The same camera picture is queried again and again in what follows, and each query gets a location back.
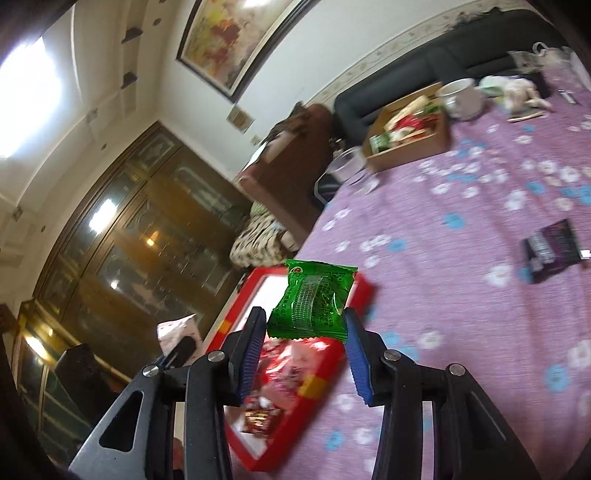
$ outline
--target plush toy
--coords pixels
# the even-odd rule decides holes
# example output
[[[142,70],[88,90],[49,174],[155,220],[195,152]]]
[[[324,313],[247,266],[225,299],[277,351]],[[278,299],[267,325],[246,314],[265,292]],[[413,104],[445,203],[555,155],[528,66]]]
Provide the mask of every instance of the plush toy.
[[[489,96],[505,97],[505,108],[511,114],[520,113],[524,106],[553,111],[552,104],[540,97],[535,83],[516,77],[488,76],[480,81],[479,89]]]

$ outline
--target purple floral tablecloth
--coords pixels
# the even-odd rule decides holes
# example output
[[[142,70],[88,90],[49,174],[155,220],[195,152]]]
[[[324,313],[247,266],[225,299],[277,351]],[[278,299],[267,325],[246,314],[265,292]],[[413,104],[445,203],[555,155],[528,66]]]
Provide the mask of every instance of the purple floral tablecloth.
[[[449,152],[383,172],[366,196],[342,187],[299,258],[358,266],[377,287],[368,328],[420,364],[465,365],[554,479],[591,437],[591,268],[533,285],[519,242],[570,218],[591,248],[591,94],[569,72],[547,80],[579,105],[556,94],[543,118],[490,108],[453,124]],[[236,477],[369,479],[381,415],[346,369],[282,470]]]

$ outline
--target brown chair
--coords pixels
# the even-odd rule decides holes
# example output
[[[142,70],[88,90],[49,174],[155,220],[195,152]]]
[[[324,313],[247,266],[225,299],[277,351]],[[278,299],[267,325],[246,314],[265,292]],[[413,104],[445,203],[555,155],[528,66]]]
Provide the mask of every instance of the brown chair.
[[[307,110],[306,135],[282,132],[236,179],[238,187],[265,205],[300,245],[320,215],[313,200],[314,184],[332,160],[332,116],[319,104]]]

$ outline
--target red box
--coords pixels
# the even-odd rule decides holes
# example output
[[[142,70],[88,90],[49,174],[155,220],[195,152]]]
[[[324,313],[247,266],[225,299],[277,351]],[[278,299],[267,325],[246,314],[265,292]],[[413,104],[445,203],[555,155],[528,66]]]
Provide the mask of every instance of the red box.
[[[207,351],[221,348],[226,336],[240,330],[246,322],[249,306],[261,306],[267,316],[283,295],[287,286],[287,268],[257,268],[242,287],[234,304],[228,311],[226,319],[220,325]],[[349,294],[347,306],[353,307],[362,316],[371,301],[374,288],[357,273],[355,283]],[[340,370],[345,357],[343,343],[334,339],[322,339],[326,349],[314,372],[300,388],[297,401],[290,413],[283,415],[281,423],[273,434],[265,441],[255,439],[249,433],[237,432],[226,421],[228,443],[242,464],[250,471],[271,472],[279,468],[301,432],[308,425],[312,415],[324,397],[330,382]]]

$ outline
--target purple package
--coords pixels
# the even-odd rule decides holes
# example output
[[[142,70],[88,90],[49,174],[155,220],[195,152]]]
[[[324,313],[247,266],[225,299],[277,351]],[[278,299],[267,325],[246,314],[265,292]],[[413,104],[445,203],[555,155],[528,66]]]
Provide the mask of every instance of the purple package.
[[[542,228],[523,240],[523,244],[534,283],[543,282],[590,257],[588,250],[581,250],[568,219]]]

